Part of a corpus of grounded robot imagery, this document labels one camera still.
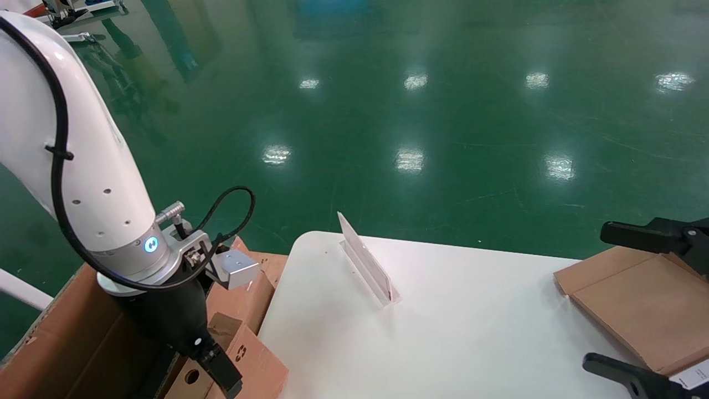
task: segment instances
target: white tabletop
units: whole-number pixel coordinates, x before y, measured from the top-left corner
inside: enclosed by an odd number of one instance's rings
[[[557,290],[577,261],[362,239],[401,301],[377,304],[342,234],[298,238],[259,333],[290,370],[283,399],[628,398],[581,368],[635,360]]]

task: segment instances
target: silver connector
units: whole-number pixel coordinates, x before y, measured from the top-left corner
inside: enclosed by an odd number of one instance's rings
[[[184,212],[184,204],[180,201],[177,201],[169,207],[163,209],[162,212],[160,212],[159,214],[157,214],[157,216],[155,217],[155,223],[159,226],[167,222],[168,219],[178,217],[182,212]]]

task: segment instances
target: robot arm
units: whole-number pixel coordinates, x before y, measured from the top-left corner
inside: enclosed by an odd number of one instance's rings
[[[227,398],[241,375],[206,329],[204,270],[226,288],[257,264],[182,221],[176,203],[155,215],[125,139],[69,43],[50,27],[0,11],[0,163],[59,222],[99,285],[147,337],[198,361]],[[173,221],[165,230],[160,224]]]

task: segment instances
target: recycling symbol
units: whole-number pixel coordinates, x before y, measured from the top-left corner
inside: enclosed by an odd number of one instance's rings
[[[236,361],[239,361],[246,356],[246,346],[239,346],[239,349],[236,351]]]

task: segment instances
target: cardboard sheet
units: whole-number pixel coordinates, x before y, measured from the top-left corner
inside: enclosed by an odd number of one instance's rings
[[[615,247],[554,276],[653,371],[670,376],[709,356],[709,284],[676,256]]]

